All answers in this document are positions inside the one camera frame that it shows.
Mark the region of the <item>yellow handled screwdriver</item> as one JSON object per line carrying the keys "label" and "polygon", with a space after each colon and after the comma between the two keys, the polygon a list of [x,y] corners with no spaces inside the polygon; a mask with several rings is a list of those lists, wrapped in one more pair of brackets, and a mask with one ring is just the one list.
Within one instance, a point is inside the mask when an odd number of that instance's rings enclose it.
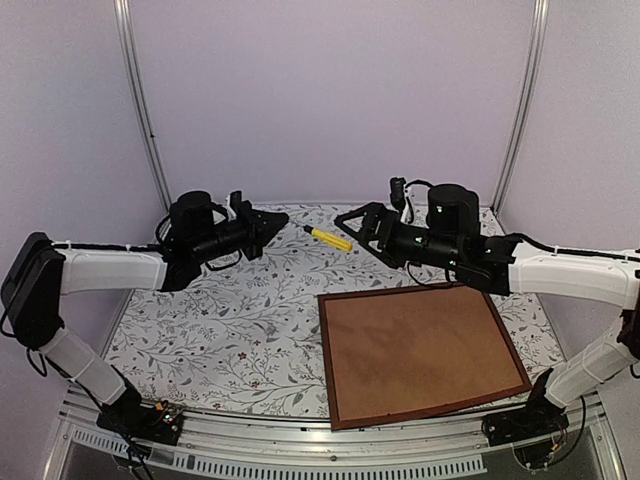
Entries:
{"label": "yellow handled screwdriver", "polygon": [[333,247],[343,252],[351,252],[353,249],[353,244],[339,236],[333,235],[331,233],[324,232],[319,230],[318,228],[305,225],[303,230],[314,237],[315,239]]}

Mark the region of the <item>red-brown wooden picture frame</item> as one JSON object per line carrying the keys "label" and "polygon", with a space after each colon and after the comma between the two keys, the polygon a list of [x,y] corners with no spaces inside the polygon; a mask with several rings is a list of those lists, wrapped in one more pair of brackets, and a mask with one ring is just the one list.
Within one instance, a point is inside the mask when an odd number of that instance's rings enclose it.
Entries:
{"label": "red-brown wooden picture frame", "polygon": [[334,431],[430,418],[532,388],[486,293],[436,283],[317,302]]}

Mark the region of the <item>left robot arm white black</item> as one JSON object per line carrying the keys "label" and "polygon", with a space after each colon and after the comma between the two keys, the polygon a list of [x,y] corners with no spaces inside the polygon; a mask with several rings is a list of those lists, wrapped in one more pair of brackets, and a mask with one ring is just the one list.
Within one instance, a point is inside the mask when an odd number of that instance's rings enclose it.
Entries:
{"label": "left robot arm white black", "polygon": [[140,394],[65,326],[61,297],[103,290],[182,291],[203,270],[218,271],[214,262],[221,257],[261,257],[288,221],[285,213],[254,208],[239,191],[224,205],[205,191],[191,191],[170,206],[155,243],[146,246],[56,243],[33,232],[1,285],[1,333],[88,391],[126,433],[141,433],[149,415]]}

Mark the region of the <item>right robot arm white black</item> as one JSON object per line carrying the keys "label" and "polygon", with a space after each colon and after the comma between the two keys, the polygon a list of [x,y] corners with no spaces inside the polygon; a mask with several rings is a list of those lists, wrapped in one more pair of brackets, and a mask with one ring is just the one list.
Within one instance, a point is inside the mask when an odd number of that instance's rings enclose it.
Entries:
{"label": "right robot arm white black", "polygon": [[370,202],[334,223],[385,265],[437,267],[483,293],[536,293],[615,305],[621,317],[570,360],[544,372],[517,415],[537,436],[579,396],[639,361],[639,253],[547,246],[525,234],[486,236],[478,195],[457,184],[430,185],[426,224],[412,223],[409,185],[390,181],[391,204]]}

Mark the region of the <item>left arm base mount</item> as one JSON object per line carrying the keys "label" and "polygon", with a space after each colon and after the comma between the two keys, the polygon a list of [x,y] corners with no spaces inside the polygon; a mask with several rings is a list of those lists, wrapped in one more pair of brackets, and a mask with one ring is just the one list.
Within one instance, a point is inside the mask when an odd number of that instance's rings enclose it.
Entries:
{"label": "left arm base mount", "polygon": [[127,438],[176,446],[183,430],[183,412],[183,406],[167,400],[144,405],[138,397],[123,396],[112,405],[101,406],[96,424]]}

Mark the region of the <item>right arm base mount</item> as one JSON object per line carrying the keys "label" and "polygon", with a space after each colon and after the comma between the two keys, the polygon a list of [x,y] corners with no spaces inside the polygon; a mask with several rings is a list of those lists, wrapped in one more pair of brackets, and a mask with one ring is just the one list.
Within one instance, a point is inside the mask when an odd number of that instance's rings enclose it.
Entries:
{"label": "right arm base mount", "polygon": [[482,432],[490,446],[529,440],[565,430],[569,420],[564,408],[546,399],[527,402],[514,410],[489,414],[482,419]]}

